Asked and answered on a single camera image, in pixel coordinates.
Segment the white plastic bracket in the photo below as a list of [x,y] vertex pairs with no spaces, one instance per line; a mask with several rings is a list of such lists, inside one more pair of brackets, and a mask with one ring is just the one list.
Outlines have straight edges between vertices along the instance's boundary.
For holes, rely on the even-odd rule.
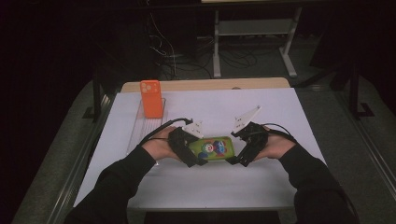
[[254,117],[260,112],[262,107],[260,105],[248,111],[247,113],[235,118],[235,125],[233,126],[233,133],[237,133],[244,129],[253,120]]
[[202,121],[188,124],[181,128],[184,132],[194,135],[197,138],[203,138]]

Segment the black hand-mounted device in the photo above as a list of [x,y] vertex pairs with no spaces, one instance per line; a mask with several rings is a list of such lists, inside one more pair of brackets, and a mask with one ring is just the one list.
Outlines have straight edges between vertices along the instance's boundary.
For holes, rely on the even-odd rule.
[[192,119],[172,119],[161,125],[156,130],[152,131],[139,143],[140,146],[145,144],[154,134],[160,132],[166,127],[172,125],[177,121],[184,121],[186,126],[178,127],[174,129],[168,135],[168,144],[170,148],[177,154],[177,156],[187,164],[188,167],[192,167],[195,164],[204,165],[207,163],[206,160],[197,158],[189,148],[189,144],[202,138],[201,134],[201,123],[194,123]]
[[[256,157],[259,155],[260,151],[265,148],[265,145],[268,142],[268,134],[273,133],[277,135],[284,136],[290,141],[297,143],[293,136],[282,126],[274,124],[274,123],[266,123],[266,124],[257,124],[251,122],[253,117],[255,117],[259,111],[261,110],[260,106],[257,106],[253,110],[247,112],[239,118],[235,119],[235,126],[231,135],[234,137],[239,137],[247,144],[242,149],[237,157],[231,157],[226,161],[231,165],[241,163],[245,167],[247,167]],[[265,130],[264,125],[275,125],[283,130],[286,133],[277,130]]]

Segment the hand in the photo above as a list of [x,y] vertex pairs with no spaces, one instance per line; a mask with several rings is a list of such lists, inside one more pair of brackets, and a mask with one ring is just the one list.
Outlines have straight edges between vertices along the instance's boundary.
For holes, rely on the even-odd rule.
[[276,135],[269,134],[268,142],[265,145],[264,149],[257,155],[254,161],[268,157],[270,159],[280,159],[287,151],[289,151],[296,144],[291,142],[289,139]]
[[169,147],[167,142],[168,135],[176,127],[170,126],[159,133],[154,134],[150,140],[143,144],[143,148],[148,152],[148,154],[155,160],[161,160],[163,158],[173,158],[180,161],[180,158],[175,154],[172,148]]

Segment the black sweatshirt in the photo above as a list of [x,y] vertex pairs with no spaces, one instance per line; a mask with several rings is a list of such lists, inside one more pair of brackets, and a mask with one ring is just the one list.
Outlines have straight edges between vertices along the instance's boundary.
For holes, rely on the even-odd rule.
[[[357,223],[343,190],[321,160],[296,145],[279,161],[297,188],[297,223]],[[99,175],[94,189],[68,214],[65,223],[123,223],[129,199],[154,164],[145,149],[136,147]]]

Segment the person's right hand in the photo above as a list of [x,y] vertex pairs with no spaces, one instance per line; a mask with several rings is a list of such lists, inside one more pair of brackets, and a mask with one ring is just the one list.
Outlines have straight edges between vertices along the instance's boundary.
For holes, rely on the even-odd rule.
[[254,161],[257,161],[262,158],[270,158],[270,159],[280,159],[287,151],[289,151],[296,144],[291,142],[289,139],[276,135],[269,134],[268,142],[265,145],[264,149],[257,155]]

